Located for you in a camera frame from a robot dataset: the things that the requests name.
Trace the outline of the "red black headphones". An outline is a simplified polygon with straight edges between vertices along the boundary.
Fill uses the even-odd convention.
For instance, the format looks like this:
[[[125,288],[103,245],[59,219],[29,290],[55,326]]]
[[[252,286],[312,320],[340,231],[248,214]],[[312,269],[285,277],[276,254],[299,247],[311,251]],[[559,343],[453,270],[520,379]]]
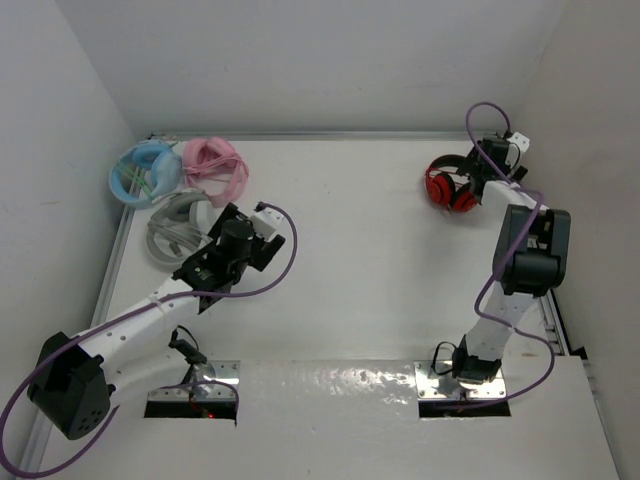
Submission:
[[[456,183],[447,167],[457,170],[466,158],[461,155],[443,155],[431,162],[424,174],[427,196],[432,203],[456,213],[471,211],[476,205],[476,197],[471,192],[471,184]]]

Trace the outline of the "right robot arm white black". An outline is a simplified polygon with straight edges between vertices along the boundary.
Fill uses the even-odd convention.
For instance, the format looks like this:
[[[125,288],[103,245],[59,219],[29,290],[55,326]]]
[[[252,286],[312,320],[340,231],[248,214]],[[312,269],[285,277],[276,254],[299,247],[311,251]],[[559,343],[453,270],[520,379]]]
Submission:
[[[465,383],[494,380],[526,311],[565,277],[571,216],[519,185],[526,174],[519,157],[529,144],[520,133],[485,138],[463,163],[475,199],[502,220],[491,277],[474,304],[479,319],[452,356],[451,374]]]

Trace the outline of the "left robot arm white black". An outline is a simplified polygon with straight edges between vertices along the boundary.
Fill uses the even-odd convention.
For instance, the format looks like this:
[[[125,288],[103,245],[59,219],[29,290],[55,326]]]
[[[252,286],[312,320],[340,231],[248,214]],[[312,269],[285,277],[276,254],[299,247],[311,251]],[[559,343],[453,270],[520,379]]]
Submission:
[[[59,332],[42,347],[27,397],[69,440],[95,430],[109,412],[138,395],[184,380],[206,356],[174,337],[202,316],[245,271],[263,271],[282,248],[287,214],[259,203],[250,215],[225,207],[211,240],[142,301],[75,337]]]

